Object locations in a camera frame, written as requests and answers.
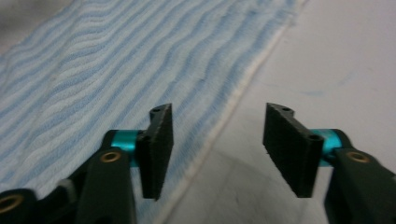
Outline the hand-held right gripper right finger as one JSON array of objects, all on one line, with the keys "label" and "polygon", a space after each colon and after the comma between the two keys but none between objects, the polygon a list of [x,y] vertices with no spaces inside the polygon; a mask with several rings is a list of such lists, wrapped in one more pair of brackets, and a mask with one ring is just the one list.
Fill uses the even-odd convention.
[{"label": "hand-held right gripper right finger", "polygon": [[330,224],[396,224],[396,174],[343,131],[309,130],[291,108],[268,103],[262,144],[299,198],[313,196],[320,166],[332,167],[324,200]]}]

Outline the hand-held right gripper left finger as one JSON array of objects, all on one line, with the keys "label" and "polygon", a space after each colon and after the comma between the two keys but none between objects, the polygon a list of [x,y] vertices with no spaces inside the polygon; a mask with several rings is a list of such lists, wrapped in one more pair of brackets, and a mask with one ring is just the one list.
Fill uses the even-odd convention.
[{"label": "hand-held right gripper left finger", "polygon": [[145,199],[157,201],[174,144],[172,106],[149,111],[145,130],[110,130],[89,160],[76,224],[137,224],[131,169],[140,174]]}]

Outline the blue white striped towel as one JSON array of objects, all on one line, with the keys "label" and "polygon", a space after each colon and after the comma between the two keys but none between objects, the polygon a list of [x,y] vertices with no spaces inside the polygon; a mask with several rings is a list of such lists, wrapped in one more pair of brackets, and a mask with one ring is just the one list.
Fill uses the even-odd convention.
[{"label": "blue white striped towel", "polygon": [[144,129],[173,108],[163,224],[304,0],[73,0],[0,54],[0,192],[38,195],[75,171],[111,129]]}]

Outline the white foam mat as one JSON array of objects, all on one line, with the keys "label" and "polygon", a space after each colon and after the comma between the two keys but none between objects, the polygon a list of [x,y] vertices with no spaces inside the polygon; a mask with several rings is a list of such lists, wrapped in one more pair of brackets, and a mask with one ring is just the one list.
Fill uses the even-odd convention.
[{"label": "white foam mat", "polygon": [[[0,54],[73,0],[0,0]],[[304,0],[163,224],[328,224],[331,169],[295,197],[262,145],[268,103],[396,172],[396,0]]]}]

